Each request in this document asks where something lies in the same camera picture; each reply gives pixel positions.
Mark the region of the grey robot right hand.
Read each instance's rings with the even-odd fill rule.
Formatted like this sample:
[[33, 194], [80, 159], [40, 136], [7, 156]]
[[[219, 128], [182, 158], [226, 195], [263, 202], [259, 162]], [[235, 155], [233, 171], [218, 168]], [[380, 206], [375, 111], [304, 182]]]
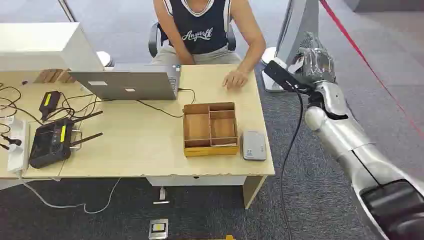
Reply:
[[290, 66], [295, 78], [304, 85], [336, 82], [335, 62], [328, 50], [312, 32], [306, 31]]

